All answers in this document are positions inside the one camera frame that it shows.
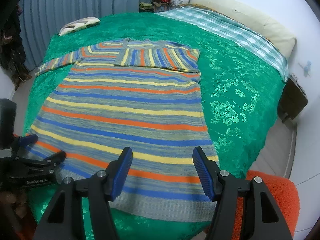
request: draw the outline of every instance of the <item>pillow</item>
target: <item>pillow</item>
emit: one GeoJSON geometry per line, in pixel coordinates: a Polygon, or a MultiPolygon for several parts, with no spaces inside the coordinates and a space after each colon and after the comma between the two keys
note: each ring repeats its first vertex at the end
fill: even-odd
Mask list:
{"type": "Polygon", "coordinates": [[[235,0],[190,0],[236,20],[260,33],[286,57],[289,58],[296,43],[296,37],[270,16],[235,0]]]}
{"type": "Polygon", "coordinates": [[[62,36],[67,33],[76,32],[85,28],[89,28],[91,26],[95,26],[99,23],[100,23],[100,20],[96,17],[87,17],[80,20],[76,20],[74,22],[64,25],[61,28],[59,35],[62,36]]]}

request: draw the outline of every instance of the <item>blue gripper pad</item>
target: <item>blue gripper pad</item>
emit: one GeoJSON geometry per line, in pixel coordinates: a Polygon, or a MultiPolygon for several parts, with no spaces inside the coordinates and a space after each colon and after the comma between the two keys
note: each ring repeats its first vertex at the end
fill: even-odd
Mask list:
{"type": "Polygon", "coordinates": [[[113,187],[110,195],[111,201],[114,201],[116,197],[118,197],[121,194],[131,163],[132,163],[132,149],[128,147],[128,151],[126,152],[125,157],[113,180],[113,187]]]}
{"type": "Polygon", "coordinates": [[[200,154],[195,148],[192,153],[193,164],[195,165],[198,177],[200,179],[204,194],[212,201],[214,199],[213,181],[204,164],[204,161],[200,157],[200,154]]]}
{"type": "Polygon", "coordinates": [[[25,137],[21,137],[18,141],[19,146],[27,146],[29,144],[36,143],[38,141],[38,135],[36,134],[30,134],[25,137]]]}

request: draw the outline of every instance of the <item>sweater sleeve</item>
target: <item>sweater sleeve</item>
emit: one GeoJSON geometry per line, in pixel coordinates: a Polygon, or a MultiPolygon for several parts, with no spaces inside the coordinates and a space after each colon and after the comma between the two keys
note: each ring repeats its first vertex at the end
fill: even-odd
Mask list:
{"type": "Polygon", "coordinates": [[[39,76],[42,73],[55,70],[60,67],[74,64],[76,61],[81,60],[81,58],[82,58],[82,53],[80,48],[76,51],[63,55],[62,57],[54,58],[46,63],[43,63],[41,66],[38,67],[38,72],[36,73],[35,76],[39,76]]]}

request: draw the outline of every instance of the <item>metal screw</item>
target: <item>metal screw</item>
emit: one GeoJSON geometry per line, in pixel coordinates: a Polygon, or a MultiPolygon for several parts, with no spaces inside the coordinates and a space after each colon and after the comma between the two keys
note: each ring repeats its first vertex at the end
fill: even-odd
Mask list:
{"type": "Polygon", "coordinates": [[[220,175],[223,176],[223,177],[226,177],[226,176],[229,175],[229,172],[226,171],[226,170],[221,170],[221,171],[220,171],[220,175]]]}
{"type": "Polygon", "coordinates": [[[65,178],[63,179],[63,182],[64,182],[65,184],[69,184],[71,181],[72,181],[72,178],[71,178],[71,177],[65,177],[65,178]]]}
{"type": "Polygon", "coordinates": [[[254,177],[254,181],[257,183],[261,183],[262,179],[259,176],[254,177]]]}
{"type": "Polygon", "coordinates": [[[104,177],[106,174],[107,173],[105,171],[98,171],[97,172],[97,176],[100,177],[100,178],[104,177]]]}

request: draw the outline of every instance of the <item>clamp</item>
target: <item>clamp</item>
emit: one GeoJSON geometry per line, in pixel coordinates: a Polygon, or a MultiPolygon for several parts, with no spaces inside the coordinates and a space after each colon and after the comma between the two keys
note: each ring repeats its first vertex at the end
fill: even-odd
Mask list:
{"type": "Polygon", "coordinates": [[[16,108],[14,102],[0,99],[0,190],[56,183],[54,169],[65,160],[66,153],[57,152],[43,161],[18,157],[20,147],[36,143],[38,136],[36,134],[14,136],[16,108]]]}
{"type": "Polygon", "coordinates": [[[237,198],[244,198],[240,240],[292,240],[276,200],[262,178],[235,178],[208,160],[201,147],[192,153],[204,194],[216,201],[205,240],[230,240],[235,223],[237,198]]]}
{"type": "Polygon", "coordinates": [[[83,197],[89,200],[94,239],[119,240],[109,201],[120,195],[131,163],[132,150],[125,147],[117,160],[90,178],[64,178],[44,211],[33,240],[85,240],[83,197]]]}

